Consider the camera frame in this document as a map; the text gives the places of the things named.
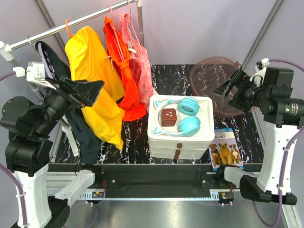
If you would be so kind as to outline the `yellow shorts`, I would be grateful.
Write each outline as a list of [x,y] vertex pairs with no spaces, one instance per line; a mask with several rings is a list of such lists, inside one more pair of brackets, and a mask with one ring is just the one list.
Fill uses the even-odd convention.
[[95,136],[122,150],[121,130],[125,111],[117,101],[124,97],[125,89],[99,35],[90,26],[85,26],[70,38],[65,52],[72,80],[86,80],[92,86],[104,83],[94,105],[82,108],[82,113]]

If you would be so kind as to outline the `orange shorts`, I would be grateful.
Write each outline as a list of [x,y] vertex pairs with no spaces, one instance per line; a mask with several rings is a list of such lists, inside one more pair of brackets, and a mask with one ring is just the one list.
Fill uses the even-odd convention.
[[139,94],[136,82],[133,78],[132,71],[129,66],[130,53],[127,49],[126,43],[122,39],[122,35],[116,28],[116,33],[119,39],[119,43],[123,52],[124,61],[120,60],[118,50],[115,45],[114,32],[110,23],[112,20],[109,17],[104,19],[104,34],[106,37],[106,43],[108,52],[112,60],[115,62],[118,71],[121,74],[121,80],[125,89],[125,95],[118,106],[124,109],[125,114],[123,117],[124,121],[134,121],[146,115],[145,107],[139,102]]

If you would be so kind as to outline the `pink shorts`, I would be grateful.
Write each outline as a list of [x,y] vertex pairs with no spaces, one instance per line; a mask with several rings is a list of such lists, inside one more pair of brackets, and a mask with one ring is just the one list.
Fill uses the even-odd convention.
[[[123,37],[124,35],[123,20],[125,14],[121,14],[119,18],[119,30],[124,42],[125,42],[125,38]],[[129,53],[131,55],[129,66],[138,88],[139,102],[144,105],[146,110],[149,110],[150,98],[154,94],[154,88],[152,85],[152,73],[151,73],[151,65],[149,62],[148,52],[146,52],[146,54],[141,57],[134,57],[134,58],[132,58],[133,54],[131,54],[130,51]]]

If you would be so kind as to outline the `orange plastic hanger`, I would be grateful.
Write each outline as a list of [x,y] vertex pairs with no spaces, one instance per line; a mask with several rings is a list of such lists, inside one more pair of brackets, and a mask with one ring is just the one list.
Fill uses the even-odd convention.
[[67,34],[69,36],[69,39],[71,39],[74,36],[74,34],[72,34],[70,32],[70,30],[69,30],[69,26],[68,26],[69,22],[70,22],[70,19],[66,19],[66,21],[65,21],[65,29],[66,29],[66,32],[67,32]]

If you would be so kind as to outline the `pink wire hanger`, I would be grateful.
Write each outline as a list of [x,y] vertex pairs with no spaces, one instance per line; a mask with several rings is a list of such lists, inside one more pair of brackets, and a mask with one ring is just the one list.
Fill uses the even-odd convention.
[[123,52],[122,52],[122,49],[121,49],[121,46],[120,46],[120,43],[119,43],[119,39],[118,39],[118,36],[117,36],[117,33],[116,33],[116,28],[115,28],[115,25],[114,25],[114,16],[113,16],[113,12],[112,12],[112,8],[111,8],[110,4],[108,4],[108,7],[109,7],[109,10],[110,10],[111,15],[112,15],[112,22],[110,23],[110,25],[111,25],[112,30],[114,32],[113,37],[114,37],[114,40],[115,40],[115,45],[116,45],[116,48],[118,50],[120,60],[124,61],[124,55],[123,55]]
[[129,13],[126,13],[123,17],[124,22],[124,35],[125,42],[128,46],[128,50],[133,54],[133,57],[141,57],[146,54],[146,49],[140,44],[137,34],[135,32],[132,21],[131,4],[128,0]]

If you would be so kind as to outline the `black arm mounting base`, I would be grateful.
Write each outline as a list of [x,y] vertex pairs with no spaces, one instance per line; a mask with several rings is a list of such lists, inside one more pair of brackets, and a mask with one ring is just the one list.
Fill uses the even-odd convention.
[[238,187],[212,179],[209,164],[96,165],[96,182],[80,192],[82,200],[218,200]]

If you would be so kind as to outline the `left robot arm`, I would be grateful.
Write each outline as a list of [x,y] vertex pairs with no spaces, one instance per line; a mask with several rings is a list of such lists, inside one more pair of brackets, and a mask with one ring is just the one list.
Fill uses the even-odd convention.
[[41,104],[23,96],[8,100],[0,124],[9,131],[3,171],[15,182],[19,204],[19,228],[60,228],[71,207],[88,188],[98,188],[103,177],[92,164],[82,167],[74,179],[54,196],[47,194],[47,173],[53,143],[49,134],[71,108],[91,107],[104,82],[50,80]]

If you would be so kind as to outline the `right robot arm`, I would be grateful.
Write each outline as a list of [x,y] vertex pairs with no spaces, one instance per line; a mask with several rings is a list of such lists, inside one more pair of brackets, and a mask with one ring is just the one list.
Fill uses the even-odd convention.
[[293,70],[288,68],[264,67],[253,76],[240,68],[214,90],[225,98],[236,87],[228,104],[242,112],[257,107],[266,123],[266,147],[259,175],[233,165],[220,165],[215,177],[220,188],[234,184],[243,198],[256,202],[297,203],[289,178],[294,143],[304,132],[304,101],[291,98],[293,76]]

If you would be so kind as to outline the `lavender plastic hanger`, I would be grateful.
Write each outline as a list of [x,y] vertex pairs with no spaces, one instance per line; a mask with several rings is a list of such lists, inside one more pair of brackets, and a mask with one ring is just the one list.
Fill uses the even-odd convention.
[[42,43],[39,42],[38,43],[38,52],[40,54],[40,57],[41,57],[41,60],[44,64],[44,67],[45,67],[45,72],[47,73],[47,76],[51,79],[56,79],[56,75],[55,75],[55,71],[54,71],[54,68],[51,64],[51,61],[48,57],[48,54],[46,51],[43,51],[43,48],[42,48]]

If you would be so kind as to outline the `navy blue shorts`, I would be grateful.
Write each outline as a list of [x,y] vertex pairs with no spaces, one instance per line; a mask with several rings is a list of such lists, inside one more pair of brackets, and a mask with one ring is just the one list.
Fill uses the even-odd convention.
[[[54,68],[56,75],[55,80],[60,80],[62,77],[71,79],[69,66],[58,57],[55,51],[47,43],[38,41],[35,44],[35,49],[38,51],[39,42],[42,43],[43,51],[47,52]],[[71,108],[66,112],[65,117],[72,127],[72,132],[75,139],[80,143],[80,155],[83,158],[83,161],[87,164],[96,163],[101,147],[100,140],[88,127],[84,120],[82,111],[80,109]]]

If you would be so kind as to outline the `brown translucent basket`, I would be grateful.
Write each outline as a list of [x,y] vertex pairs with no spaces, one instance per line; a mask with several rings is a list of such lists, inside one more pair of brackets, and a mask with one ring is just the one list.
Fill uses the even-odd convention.
[[213,113],[218,117],[235,117],[243,112],[228,105],[237,88],[234,87],[226,98],[213,90],[223,85],[240,67],[239,62],[233,62],[225,57],[210,57],[195,64],[190,70],[190,85],[194,96],[207,96],[213,102]]

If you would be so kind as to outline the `teal cat-ear headphones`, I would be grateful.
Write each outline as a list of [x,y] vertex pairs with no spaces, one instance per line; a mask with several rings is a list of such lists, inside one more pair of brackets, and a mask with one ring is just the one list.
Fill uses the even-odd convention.
[[[177,104],[177,110],[180,114],[186,116],[178,124],[178,132],[166,131],[159,121],[161,112],[168,105]],[[155,100],[153,102],[155,107],[155,127],[152,130],[153,135],[166,135],[172,137],[191,137],[194,136],[200,130],[201,121],[197,117],[200,110],[198,101],[192,97],[184,97],[183,99],[167,99],[167,100]]]

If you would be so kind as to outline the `dog picture book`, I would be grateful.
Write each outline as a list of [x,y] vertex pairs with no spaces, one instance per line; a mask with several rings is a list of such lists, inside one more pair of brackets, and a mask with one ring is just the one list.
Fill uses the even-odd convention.
[[215,138],[209,145],[209,153],[213,171],[217,171],[220,165],[244,168],[232,128],[215,129]]

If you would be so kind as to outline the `brown cube charger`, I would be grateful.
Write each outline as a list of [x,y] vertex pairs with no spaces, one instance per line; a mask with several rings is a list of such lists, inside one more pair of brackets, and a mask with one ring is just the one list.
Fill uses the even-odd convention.
[[176,124],[177,114],[174,108],[164,108],[161,111],[161,126],[172,127]]

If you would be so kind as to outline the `metal clothes rack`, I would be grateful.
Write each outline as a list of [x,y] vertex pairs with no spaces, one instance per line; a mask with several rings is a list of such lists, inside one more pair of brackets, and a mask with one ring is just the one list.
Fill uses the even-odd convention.
[[[73,21],[70,21],[70,22],[67,23],[67,27],[66,27],[65,24],[57,26],[57,27],[53,27],[53,28],[50,28],[49,30],[47,30],[45,32],[42,32],[38,35],[26,38],[23,41],[20,41],[18,43],[11,44],[11,45],[5,44],[4,42],[0,41],[0,55],[6,61],[13,61],[15,59],[14,59],[14,56],[11,53],[12,53],[13,50],[15,50],[17,48],[23,47],[27,44],[32,44],[35,41],[38,41],[38,40],[41,40],[43,38],[52,36],[52,35],[57,34],[57,33],[61,32],[63,30],[66,30],[69,27],[81,24],[81,23],[86,22],[86,21],[91,20],[91,19],[94,19],[98,16],[101,16],[101,15],[104,15],[104,14],[110,12],[110,10],[119,9],[119,8],[124,7],[124,6],[128,5],[129,3],[133,3],[133,2],[135,2],[136,6],[137,6],[138,26],[139,26],[139,42],[144,47],[143,11],[142,11],[143,10],[142,9],[143,1],[142,0],[124,0],[122,2],[119,2],[119,3],[115,4],[115,5],[109,6],[109,7],[104,8],[104,9],[100,9],[96,12],[90,13],[88,15],[82,16],[82,17],[80,17],[78,19],[75,19]],[[76,145],[76,140],[75,140],[74,136],[72,135],[72,129],[71,129],[70,124],[66,123],[65,120],[61,121],[61,123],[62,123],[62,130],[66,134],[66,136],[68,137],[73,155],[75,157],[79,156],[80,151],[79,151],[79,149]]]

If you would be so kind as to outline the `white stacked storage box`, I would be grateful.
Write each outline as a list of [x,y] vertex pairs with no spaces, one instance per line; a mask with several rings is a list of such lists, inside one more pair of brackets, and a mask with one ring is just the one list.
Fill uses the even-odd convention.
[[[181,95],[153,95],[150,98],[148,115],[148,145],[152,157],[170,159],[200,159],[215,138],[213,103],[209,97],[190,96],[198,101],[200,106],[197,117],[200,119],[200,130],[191,137],[172,137],[166,135],[153,135],[155,127],[155,100],[183,99]],[[177,110],[177,104],[168,105],[165,108],[174,108],[177,114],[176,124],[172,127],[163,127],[168,132],[178,132],[179,122],[186,118]]]

